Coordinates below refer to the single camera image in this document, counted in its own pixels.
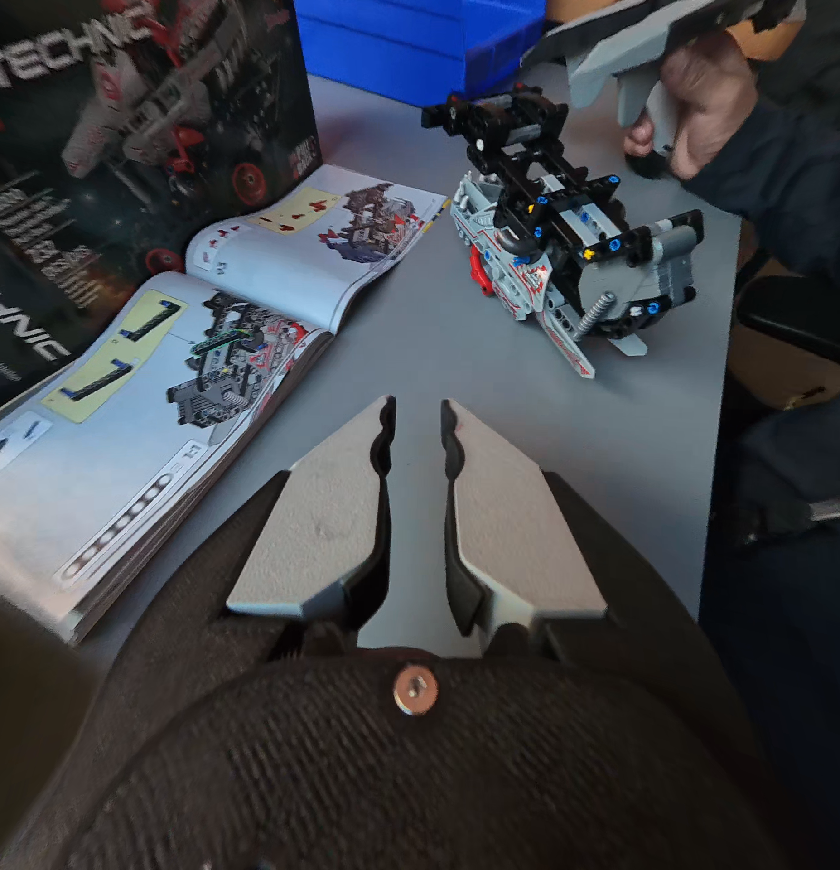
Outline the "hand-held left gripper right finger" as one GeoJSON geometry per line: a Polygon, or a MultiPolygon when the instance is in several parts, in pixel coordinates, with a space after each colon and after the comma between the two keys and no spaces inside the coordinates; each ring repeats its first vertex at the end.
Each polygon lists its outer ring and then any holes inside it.
{"type": "Polygon", "coordinates": [[[445,585],[460,635],[603,620],[608,604],[540,466],[451,398],[440,424],[445,585]]]}

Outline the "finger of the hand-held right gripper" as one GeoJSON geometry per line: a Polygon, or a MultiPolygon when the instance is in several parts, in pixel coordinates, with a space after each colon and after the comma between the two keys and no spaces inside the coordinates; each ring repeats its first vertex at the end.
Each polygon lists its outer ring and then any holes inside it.
{"type": "Polygon", "coordinates": [[[570,97],[574,107],[588,108],[609,78],[618,80],[618,110],[643,111],[659,80],[666,32],[629,36],[625,30],[592,49],[567,56],[570,97]]]}
{"type": "Polygon", "coordinates": [[[598,42],[622,30],[629,36],[649,36],[666,32],[675,15],[674,7],[607,7],[557,26],[546,33],[522,58],[529,69],[540,63],[567,67],[567,56],[592,49],[598,42]]]}

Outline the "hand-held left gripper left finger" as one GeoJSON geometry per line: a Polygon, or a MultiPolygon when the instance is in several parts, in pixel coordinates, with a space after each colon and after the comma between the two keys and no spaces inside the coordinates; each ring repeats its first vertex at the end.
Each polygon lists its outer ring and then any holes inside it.
{"type": "Polygon", "coordinates": [[[382,396],[289,470],[226,606],[357,631],[389,589],[387,475],[396,401],[382,396]]]}

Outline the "grey black lego vehicle model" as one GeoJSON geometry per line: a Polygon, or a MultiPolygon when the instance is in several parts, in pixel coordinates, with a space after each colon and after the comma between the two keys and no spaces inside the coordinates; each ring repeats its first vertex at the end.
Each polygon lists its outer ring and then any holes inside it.
{"type": "Polygon", "coordinates": [[[566,103],[518,83],[476,100],[451,93],[422,109],[421,125],[462,137],[478,171],[450,203],[473,280],[514,320],[533,316],[572,369],[593,379],[587,338],[643,356],[639,332],[696,298],[692,254],[705,225],[692,210],[629,226],[615,198],[620,177],[590,179],[565,159],[568,114],[566,103]]]}

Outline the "person's right forearm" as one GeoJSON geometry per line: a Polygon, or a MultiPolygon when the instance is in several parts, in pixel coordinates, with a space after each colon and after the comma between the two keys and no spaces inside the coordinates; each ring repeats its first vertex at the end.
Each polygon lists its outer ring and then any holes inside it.
{"type": "Polygon", "coordinates": [[[791,271],[840,289],[840,131],[760,99],[686,190],[750,222],[791,271]]]}

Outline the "open lego instruction booklet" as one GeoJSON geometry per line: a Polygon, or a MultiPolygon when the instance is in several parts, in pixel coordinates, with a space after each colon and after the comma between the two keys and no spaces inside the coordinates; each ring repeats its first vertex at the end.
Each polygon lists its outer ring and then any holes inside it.
{"type": "Polygon", "coordinates": [[[78,644],[447,203],[323,165],[200,230],[0,421],[0,597],[78,644]]]}

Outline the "black lego set box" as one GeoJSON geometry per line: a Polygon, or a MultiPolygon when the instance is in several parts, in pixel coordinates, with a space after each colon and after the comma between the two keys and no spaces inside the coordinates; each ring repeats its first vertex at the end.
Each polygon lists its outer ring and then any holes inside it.
{"type": "Polygon", "coordinates": [[[292,2],[0,1],[0,409],[321,164],[292,2]]]}

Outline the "person's right hand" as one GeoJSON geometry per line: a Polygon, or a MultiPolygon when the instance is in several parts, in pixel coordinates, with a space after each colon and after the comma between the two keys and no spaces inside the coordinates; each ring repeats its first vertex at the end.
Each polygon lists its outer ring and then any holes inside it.
{"type": "Polygon", "coordinates": [[[673,51],[661,66],[661,83],[677,106],[669,168],[687,181],[719,155],[752,114],[758,91],[749,63],[725,30],[673,51]]]}

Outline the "blue plastic storage bin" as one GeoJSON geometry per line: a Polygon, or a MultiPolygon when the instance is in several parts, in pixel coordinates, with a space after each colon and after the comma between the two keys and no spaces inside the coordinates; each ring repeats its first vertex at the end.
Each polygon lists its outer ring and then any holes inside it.
{"type": "Polygon", "coordinates": [[[312,75],[414,106],[479,97],[542,35],[545,1],[295,1],[312,75]]]}

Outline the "black office chair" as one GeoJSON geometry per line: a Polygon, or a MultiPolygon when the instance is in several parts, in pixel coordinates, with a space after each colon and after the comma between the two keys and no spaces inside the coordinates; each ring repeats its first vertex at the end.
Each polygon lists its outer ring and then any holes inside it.
{"type": "Polygon", "coordinates": [[[840,289],[819,277],[764,276],[739,295],[742,325],[840,365],[840,289]]]}

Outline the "person's leg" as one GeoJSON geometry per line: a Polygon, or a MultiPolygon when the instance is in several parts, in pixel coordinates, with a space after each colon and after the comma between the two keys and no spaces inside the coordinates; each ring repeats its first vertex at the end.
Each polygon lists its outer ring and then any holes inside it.
{"type": "Polygon", "coordinates": [[[840,868],[840,519],[757,524],[834,498],[840,394],[720,434],[699,609],[821,868],[840,868]]]}

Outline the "brown cardboard box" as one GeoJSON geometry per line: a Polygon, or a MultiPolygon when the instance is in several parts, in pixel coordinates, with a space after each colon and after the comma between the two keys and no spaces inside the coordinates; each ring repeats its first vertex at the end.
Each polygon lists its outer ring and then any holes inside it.
{"type": "Polygon", "coordinates": [[[814,406],[840,394],[840,364],[740,324],[731,326],[727,366],[753,397],[776,410],[814,406]]]}

